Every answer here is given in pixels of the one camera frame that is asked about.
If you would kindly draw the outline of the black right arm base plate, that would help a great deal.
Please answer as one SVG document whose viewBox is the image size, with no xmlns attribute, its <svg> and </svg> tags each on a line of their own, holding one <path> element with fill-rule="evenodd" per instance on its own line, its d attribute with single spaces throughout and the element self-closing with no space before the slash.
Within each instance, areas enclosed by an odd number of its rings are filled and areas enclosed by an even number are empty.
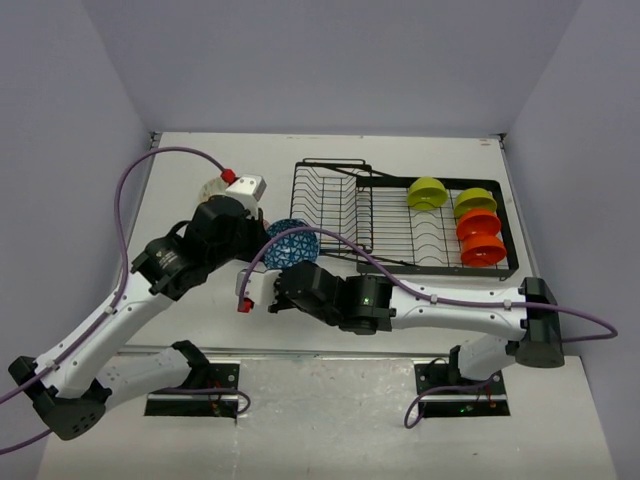
<svg viewBox="0 0 640 480">
<path fill-rule="evenodd" d="M 448 365 L 442 358 L 415 363 L 416 393 L 448 384 Z M 422 398 L 417 414 L 423 418 L 507 417 L 511 415 L 502 372 L 492 383 L 470 391 L 442 391 Z"/>
</svg>

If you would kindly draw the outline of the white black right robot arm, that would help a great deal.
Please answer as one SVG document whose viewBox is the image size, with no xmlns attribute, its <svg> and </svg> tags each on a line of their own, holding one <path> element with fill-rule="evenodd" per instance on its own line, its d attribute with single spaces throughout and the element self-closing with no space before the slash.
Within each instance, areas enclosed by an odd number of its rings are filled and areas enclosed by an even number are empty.
<svg viewBox="0 0 640 480">
<path fill-rule="evenodd" d="M 539 278 L 499 290 L 431 288 L 385 276 L 341 278 L 304 261 L 279 273 L 273 290 L 269 312 L 296 309 L 357 335 L 412 328 L 478 333 L 449 354 L 446 380 L 459 393 L 513 364 L 565 363 L 556 300 Z"/>
</svg>

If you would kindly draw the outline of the blue white patterned bowl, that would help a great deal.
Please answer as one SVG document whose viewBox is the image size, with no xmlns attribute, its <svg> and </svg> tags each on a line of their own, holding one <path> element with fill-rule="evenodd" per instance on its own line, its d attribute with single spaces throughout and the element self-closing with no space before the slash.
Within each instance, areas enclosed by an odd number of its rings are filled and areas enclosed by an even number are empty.
<svg viewBox="0 0 640 480">
<path fill-rule="evenodd" d="M 266 233 L 275 237 L 285 230 L 305 227 L 307 223 L 299 219 L 282 219 L 272 223 Z M 319 241 L 314 232 L 301 231 L 288 234 L 275 242 L 264 254 L 263 263 L 271 270 L 282 270 L 302 261 L 315 262 L 319 256 Z"/>
</svg>

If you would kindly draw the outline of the white floral leaf bowl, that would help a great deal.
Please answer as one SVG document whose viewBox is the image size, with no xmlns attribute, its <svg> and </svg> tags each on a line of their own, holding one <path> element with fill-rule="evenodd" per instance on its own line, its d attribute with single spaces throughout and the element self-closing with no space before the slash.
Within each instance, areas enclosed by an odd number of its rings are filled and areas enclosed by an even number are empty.
<svg viewBox="0 0 640 480">
<path fill-rule="evenodd" d="M 213 196 L 223 195 L 228 186 L 229 184 L 221 177 L 209 180 L 201 187 L 198 195 L 198 202 L 204 203 Z"/>
</svg>

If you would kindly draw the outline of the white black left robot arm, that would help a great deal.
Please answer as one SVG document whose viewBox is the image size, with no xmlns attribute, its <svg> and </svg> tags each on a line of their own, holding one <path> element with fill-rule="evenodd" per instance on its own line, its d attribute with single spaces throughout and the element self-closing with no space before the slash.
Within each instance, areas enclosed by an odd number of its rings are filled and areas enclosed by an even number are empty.
<svg viewBox="0 0 640 480">
<path fill-rule="evenodd" d="M 189 341 L 123 367 L 115 354 L 131 337 L 189 290 L 231 260 L 251 260 L 267 243 L 263 214 L 250 195 L 215 195 L 189 221 L 150 241 L 133 260 L 113 296 L 58 346 L 9 367 L 49 432 L 64 441 L 91 429 L 133 398 L 178 389 L 201 390 L 209 362 Z"/>
</svg>

